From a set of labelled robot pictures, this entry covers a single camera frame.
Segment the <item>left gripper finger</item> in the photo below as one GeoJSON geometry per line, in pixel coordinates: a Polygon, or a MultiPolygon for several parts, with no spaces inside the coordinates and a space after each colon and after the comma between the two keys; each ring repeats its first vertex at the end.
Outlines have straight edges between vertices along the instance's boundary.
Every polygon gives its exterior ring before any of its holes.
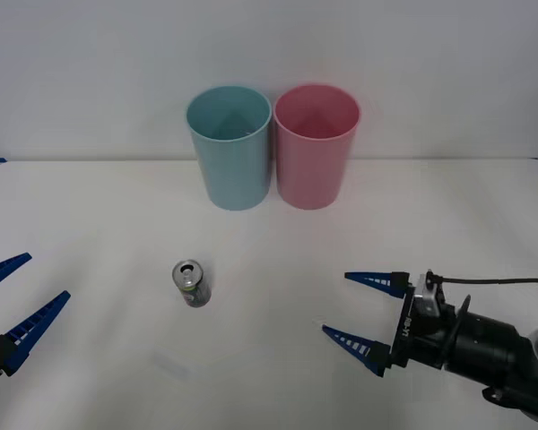
{"type": "Polygon", "coordinates": [[[0,335],[0,376],[12,376],[20,369],[70,297],[68,291],[63,291],[36,313],[0,335]]]}
{"type": "Polygon", "coordinates": [[[0,282],[32,259],[29,253],[19,254],[0,262],[0,282]]]}

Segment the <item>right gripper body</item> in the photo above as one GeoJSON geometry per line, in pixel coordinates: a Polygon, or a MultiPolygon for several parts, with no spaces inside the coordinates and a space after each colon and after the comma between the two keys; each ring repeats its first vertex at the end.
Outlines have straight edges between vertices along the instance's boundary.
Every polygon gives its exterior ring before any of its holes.
{"type": "Polygon", "coordinates": [[[387,367],[407,367],[410,360],[440,370],[445,362],[445,345],[456,324],[456,309],[446,303],[444,291],[419,295],[408,288],[404,297],[387,367]]]}

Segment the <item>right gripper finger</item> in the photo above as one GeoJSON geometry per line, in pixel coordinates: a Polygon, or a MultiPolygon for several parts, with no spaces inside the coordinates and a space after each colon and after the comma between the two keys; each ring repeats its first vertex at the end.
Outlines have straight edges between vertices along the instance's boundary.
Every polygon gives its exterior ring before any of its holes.
{"type": "Polygon", "coordinates": [[[374,375],[383,377],[385,370],[391,366],[391,347],[389,345],[339,331],[326,324],[321,326],[321,330],[336,345],[359,360],[374,375]]]}
{"type": "Polygon", "coordinates": [[[409,281],[410,274],[403,271],[349,271],[344,273],[344,277],[396,298],[404,298],[412,285],[409,281]]]}

